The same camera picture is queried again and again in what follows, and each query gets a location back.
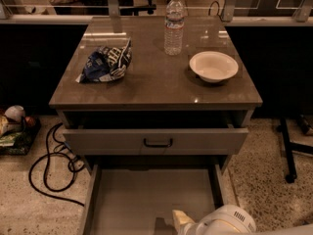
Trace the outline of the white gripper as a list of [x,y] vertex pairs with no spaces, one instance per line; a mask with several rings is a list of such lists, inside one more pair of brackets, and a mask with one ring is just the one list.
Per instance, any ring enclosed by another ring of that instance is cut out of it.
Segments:
[[234,205],[224,205],[199,222],[193,221],[183,211],[173,210],[172,216],[178,235],[242,235],[256,231],[253,218]]

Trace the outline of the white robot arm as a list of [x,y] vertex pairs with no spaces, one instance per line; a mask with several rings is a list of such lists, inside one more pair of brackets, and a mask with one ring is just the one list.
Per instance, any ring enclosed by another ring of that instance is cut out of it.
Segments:
[[173,210],[172,215],[178,235],[313,235],[312,224],[257,232],[253,218],[234,205],[224,205],[199,222],[193,221],[183,211]]

